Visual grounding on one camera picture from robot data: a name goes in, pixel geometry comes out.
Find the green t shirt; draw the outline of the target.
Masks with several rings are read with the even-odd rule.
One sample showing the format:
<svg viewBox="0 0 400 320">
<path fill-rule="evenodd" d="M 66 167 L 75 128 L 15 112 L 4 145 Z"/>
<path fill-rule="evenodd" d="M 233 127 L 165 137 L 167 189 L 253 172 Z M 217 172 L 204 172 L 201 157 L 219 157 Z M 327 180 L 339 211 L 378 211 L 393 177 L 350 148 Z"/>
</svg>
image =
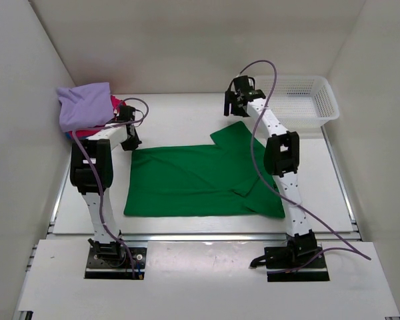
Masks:
<svg viewBox="0 0 400 320">
<path fill-rule="evenodd" d="M 212 144 L 136 150 L 131 158 L 126 217 L 285 216 L 263 183 L 265 147 L 239 121 L 210 135 Z"/>
</svg>

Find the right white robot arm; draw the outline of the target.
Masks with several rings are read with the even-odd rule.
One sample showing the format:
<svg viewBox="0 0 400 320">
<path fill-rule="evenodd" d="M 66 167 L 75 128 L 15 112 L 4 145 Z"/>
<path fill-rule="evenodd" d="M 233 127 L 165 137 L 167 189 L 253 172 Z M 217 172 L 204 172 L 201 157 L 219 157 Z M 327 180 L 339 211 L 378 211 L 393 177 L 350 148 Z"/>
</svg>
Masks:
<svg viewBox="0 0 400 320">
<path fill-rule="evenodd" d="M 285 258 L 288 264 L 300 267 L 317 248 L 317 240 L 302 205 L 298 184 L 299 135 L 289 131 L 265 105 L 265 94 L 255 88 L 255 81 L 246 75 L 234 78 L 225 92 L 224 115 L 252 117 L 255 127 L 268 134 L 263 165 L 272 176 L 282 199 L 287 224 Z"/>
</svg>

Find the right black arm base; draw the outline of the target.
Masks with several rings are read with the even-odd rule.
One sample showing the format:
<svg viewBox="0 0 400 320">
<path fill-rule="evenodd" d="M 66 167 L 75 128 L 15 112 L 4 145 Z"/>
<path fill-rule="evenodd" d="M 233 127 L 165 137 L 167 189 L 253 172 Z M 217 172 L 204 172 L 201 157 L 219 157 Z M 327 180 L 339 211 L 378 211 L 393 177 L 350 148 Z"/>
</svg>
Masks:
<svg viewBox="0 0 400 320">
<path fill-rule="evenodd" d="M 265 267 L 269 283 L 326 282 L 330 276 L 322 250 L 312 231 L 288 235 L 286 245 L 265 247 L 264 254 L 254 258 L 249 267 Z"/>
</svg>

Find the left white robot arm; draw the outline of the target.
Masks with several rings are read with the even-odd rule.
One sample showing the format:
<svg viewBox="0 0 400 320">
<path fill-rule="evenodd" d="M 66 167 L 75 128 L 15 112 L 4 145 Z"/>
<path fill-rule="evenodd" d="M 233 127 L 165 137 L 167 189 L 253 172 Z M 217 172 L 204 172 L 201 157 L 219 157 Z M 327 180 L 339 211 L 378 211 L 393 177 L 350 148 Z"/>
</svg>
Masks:
<svg viewBox="0 0 400 320">
<path fill-rule="evenodd" d="M 113 183 L 112 151 L 120 146 L 125 151 L 134 151 L 141 144 L 136 124 L 146 116 L 136 118 L 136 108 L 124 102 L 117 107 L 112 120 L 102 126 L 86 128 L 88 134 L 78 136 L 80 129 L 72 130 L 70 182 L 81 194 L 93 226 L 91 246 L 110 265 L 124 262 L 126 248 L 117 227 L 111 206 L 109 189 Z"/>
</svg>

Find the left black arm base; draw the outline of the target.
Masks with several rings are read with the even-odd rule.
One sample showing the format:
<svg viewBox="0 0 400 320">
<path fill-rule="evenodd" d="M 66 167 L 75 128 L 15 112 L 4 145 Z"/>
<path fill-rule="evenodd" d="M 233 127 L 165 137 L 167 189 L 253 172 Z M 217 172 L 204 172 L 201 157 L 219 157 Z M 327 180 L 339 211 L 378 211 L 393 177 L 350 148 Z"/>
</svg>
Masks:
<svg viewBox="0 0 400 320">
<path fill-rule="evenodd" d="M 146 247 L 130 247 L 134 265 L 120 243 L 100 243 L 89 239 L 85 279 L 144 280 Z"/>
</svg>

